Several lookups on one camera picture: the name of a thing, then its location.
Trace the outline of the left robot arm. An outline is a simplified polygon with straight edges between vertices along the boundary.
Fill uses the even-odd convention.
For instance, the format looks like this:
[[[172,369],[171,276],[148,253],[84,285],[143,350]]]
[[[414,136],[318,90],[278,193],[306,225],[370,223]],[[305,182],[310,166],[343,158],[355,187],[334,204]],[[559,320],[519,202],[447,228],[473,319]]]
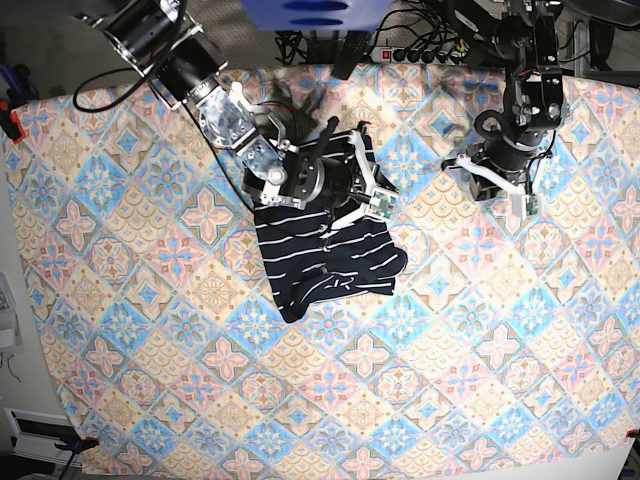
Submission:
[[[468,149],[474,200],[487,201],[514,186],[533,193],[531,167],[552,156],[556,131],[568,106],[558,59],[554,14],[545,1],[511,1],[492,35],[504,61],[500,111],[485,110],[474,120],[483,139]]]

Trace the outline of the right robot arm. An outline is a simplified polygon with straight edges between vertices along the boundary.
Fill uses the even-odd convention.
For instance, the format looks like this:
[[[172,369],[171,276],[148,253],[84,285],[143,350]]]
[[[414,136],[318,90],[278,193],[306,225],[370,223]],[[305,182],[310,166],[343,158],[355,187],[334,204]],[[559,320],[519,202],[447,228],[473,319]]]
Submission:
[[[103,33],[142,83],[170,109],[196,112],[196,127],[214,151],[232,152],[244,167],[243,196],[263,206],[328,212],[350,201],[369,204],[375,187],[362,130],[338,132],[330,118],[308,146],[266,105],[248,101],[239,83],[225,88],[223,63],[200,43],[203,28],[184,1],[123,2]]]

